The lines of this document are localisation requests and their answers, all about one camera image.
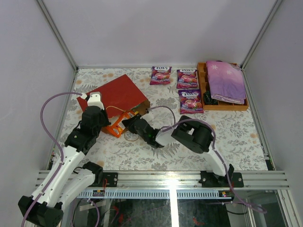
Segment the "orange snack package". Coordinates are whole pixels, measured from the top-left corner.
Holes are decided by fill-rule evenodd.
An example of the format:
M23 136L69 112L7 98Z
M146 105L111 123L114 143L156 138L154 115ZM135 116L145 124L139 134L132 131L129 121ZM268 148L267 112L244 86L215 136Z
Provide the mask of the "orange snack package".
M137 115L139 112L134 110L125 111L117 117L110 119L110 125L102 129L104 133L119 138L125 131L126 127L123 125L123 120L129 120Z

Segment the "red paper bag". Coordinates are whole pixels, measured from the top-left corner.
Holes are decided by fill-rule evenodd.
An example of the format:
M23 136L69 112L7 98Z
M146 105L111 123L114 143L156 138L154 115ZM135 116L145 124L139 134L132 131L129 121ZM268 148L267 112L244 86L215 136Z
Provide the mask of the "red paper bag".
M101 102L106 109L109 120L131 110L138 111L143 115L151 106L148 98L126 74L87 92L86 98L78 97L77 100L82 110L88 107L87 99L92 93L101 94Z

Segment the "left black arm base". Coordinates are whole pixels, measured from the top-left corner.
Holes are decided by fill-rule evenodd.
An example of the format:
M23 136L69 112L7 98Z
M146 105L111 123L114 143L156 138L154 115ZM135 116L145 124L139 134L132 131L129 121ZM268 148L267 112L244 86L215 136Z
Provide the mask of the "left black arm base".
M117 183L118 183L118 173L105 172L96 175L95 180L91 185L91 187L111 188L111 187L117 187Z

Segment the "purple candy bag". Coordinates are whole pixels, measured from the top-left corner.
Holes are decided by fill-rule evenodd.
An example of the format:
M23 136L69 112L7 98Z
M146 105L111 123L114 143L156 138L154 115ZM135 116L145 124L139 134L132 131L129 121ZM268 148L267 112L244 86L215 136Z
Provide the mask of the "purple candy bag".
M153 66L151 68L150 85L170 84L170 75L172 67Z
M177 89L198 88L197 70L177 70Z
M182 89L178 91L180 114L203 113L201 91L199 89Z

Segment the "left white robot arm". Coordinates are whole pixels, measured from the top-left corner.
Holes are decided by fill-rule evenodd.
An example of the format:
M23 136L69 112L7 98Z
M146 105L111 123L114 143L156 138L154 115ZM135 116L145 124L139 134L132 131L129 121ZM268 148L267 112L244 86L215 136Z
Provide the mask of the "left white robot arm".
M101 129L109 124L104 108L89 106L85 109L81 121L67 137L60 159L47 177L30 196L20 198L21 226L26 221L39 227L58 226L66 207L85 188L103 183L103 168L92 162L81 167L75 179L70 182L68 179L96 143Z

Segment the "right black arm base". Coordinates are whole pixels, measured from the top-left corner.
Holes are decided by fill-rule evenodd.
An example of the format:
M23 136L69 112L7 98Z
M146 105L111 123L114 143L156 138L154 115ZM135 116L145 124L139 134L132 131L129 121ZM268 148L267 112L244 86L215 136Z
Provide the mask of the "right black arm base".
M235 172L232 164L229 164L228 174L225 174L224 176L219 176L212 172L201 171L200 180L198 182L204 188L230 187L227 177L230 179L232 188L244 187L242 174L240 172Z

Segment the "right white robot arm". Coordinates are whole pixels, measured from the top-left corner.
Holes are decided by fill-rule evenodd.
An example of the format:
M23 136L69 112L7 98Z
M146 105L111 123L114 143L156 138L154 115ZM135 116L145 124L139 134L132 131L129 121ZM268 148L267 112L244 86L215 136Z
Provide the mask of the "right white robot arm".
M152 148L162 148L176 140L192 152L205 155L216 175L216 182L223 187L232 182L234 167L227 164L222 155L215 150L216 135L206 122L183 115L172 126L155 129L138 114L123 120L122 124L131 133L139 135Z

